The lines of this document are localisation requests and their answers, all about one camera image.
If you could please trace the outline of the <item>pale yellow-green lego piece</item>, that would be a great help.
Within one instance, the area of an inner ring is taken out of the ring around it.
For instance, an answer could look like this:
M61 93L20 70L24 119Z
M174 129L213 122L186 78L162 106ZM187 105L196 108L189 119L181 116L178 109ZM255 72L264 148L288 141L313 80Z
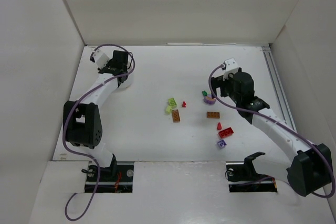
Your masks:
M165 113L166 114L170 114L172 112L172 107L170 105L168 105L166 108L165 108Z

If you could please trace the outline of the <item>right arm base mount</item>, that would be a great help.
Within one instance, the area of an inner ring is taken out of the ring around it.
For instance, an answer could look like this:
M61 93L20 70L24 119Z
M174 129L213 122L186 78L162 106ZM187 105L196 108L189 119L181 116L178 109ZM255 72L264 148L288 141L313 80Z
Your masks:
M225 177L228 180L230 193L277 193L275 179L256 172L253 161L265 155L256 152L244 158L243 161L226 162Z

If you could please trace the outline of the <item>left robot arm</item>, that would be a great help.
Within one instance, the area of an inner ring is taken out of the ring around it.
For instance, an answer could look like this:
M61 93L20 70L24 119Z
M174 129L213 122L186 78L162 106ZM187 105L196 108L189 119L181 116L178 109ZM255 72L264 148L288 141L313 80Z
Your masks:
M76 148L72 153L93 158L96 164L94 174L101 169L102 173L114 176L117 161L102 142L100 109L113 92L132 83L133 54L126 50L115 50L109 57L96 49L90 60L98 66L98 77L78 100L64 104L62 141Z

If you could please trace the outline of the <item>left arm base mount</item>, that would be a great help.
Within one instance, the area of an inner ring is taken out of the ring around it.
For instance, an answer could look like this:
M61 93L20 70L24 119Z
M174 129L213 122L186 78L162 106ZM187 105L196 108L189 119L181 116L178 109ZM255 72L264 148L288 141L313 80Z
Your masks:
M82 173L86 175L84 191L92 193L98 178L98 168L90 163L87 169L82 169ZM132 193L133 175L134 162L117 162L112 173L102 168L96 193Z

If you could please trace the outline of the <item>purple lego assembly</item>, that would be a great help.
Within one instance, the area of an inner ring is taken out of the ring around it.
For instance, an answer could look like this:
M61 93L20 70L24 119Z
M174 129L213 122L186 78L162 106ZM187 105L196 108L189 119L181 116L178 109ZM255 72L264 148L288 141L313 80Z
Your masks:
M204 96L203 101L209 105L214 105L216 103L216 99L213 98L211 94L207 94L206 96Z

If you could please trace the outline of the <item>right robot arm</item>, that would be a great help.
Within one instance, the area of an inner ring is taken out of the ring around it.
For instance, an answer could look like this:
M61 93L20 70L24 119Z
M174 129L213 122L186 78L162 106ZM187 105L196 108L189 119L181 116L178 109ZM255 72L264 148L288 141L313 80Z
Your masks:
M240 186L254 185L261 181L280 178L285 172L285 181L300 196L313 194L320 198L331 198L335 194L335 176L332 168L331 151L325 144L313 144L285 122L278 119L270 105L255 95L254 81L240 67L219 66L223 75L210 75L208 85L212 97L222 105L238 111L249 124L265 133L287 156L289 164L277 168L269 164L269 171L258 173L254 160L263 155L256 152L240 165L230 166L226 174L230 182Z

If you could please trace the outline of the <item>lime green lego brick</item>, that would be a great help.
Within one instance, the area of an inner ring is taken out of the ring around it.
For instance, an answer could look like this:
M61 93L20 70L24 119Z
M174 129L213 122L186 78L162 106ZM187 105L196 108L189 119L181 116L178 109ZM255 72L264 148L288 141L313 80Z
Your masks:
M168 99L168 103L172 108L175 108L177 106L177 103L174 98Z

